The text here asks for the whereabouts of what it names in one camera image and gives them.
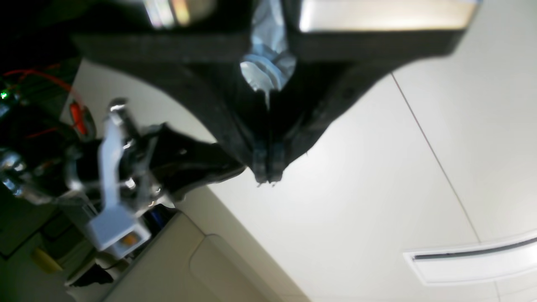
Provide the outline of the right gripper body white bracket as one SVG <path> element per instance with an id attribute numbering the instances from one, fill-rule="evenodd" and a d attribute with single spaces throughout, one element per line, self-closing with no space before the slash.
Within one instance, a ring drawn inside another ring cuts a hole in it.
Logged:
<path id="1" fill-rule="evenodd" d="M 168 192 L 150 170 L 161 126 L 140 130 L 128 108 L 128 99 L 110 101 L 100 139 L 69 147 L 65 156 L 65 183 L 100 204 L 98 212 L 122 205 L 140 217 L 157 205 L 168 205 Z"/>

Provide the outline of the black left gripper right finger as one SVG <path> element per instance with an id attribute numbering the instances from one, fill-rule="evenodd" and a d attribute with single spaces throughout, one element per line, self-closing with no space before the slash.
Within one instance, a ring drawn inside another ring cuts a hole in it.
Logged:
<path id="1" fill-rule="evenodd" d="M 240 71 L 255 0 L 217 0 L 192 25 L 153 27 L 144 0 L 2 0 L 1 71 L 73 57 L 135 77 L 183 105 L 211 132 L 198 165 L 207 178 L 248 166 L 269 181 L 267 109 Z"/>

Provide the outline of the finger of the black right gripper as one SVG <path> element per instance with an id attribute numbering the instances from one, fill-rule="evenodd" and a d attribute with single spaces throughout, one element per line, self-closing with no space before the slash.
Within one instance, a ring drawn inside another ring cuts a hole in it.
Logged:
<path id="1" fill-rule="evenodd" d="M 473 0 L 284 0 L 282 9 L 297 63 L 271 93 L 270 183 L 384 76 L 453 53 L 475 16 Z"/>

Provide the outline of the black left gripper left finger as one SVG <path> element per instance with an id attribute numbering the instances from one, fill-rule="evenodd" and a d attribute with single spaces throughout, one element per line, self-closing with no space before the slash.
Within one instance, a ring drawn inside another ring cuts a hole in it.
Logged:
<path id="1" fill-rule="evenodd" d="M 246 169 L 219 144 L 196 140 L 168 124 L 160 124 L 152 136 L 156 144 L 149 170 L 176 200 L 183 200 L 198 187 L 232 179 Z"/>

